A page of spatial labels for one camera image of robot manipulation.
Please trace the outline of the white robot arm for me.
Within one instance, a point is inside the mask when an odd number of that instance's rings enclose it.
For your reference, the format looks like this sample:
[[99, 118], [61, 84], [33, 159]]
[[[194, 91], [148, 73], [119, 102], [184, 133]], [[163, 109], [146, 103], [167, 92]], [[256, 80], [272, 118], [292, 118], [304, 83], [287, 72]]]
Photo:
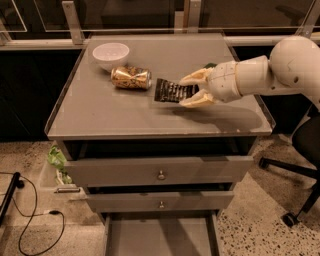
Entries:
[[302, 36], [278, 42], [270, 55], [202, 68], [179, 81], [200, 91], [180, 104], [197, 108], [228, 103], [247, 95], [302, 94], [320, 110], [320, 48]]

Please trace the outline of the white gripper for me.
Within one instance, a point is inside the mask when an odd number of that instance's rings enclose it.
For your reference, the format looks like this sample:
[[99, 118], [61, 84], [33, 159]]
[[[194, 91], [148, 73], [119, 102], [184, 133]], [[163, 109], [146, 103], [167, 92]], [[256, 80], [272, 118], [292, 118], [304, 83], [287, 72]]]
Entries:
[[199, 69], [179, 81], [181, 86], [207, 86], [179, 104], [186, 108], [199, 108], [217, 102], [228, 103], [242, 97], [236, 83], [237, 62], [220, 63], [216, 67]]

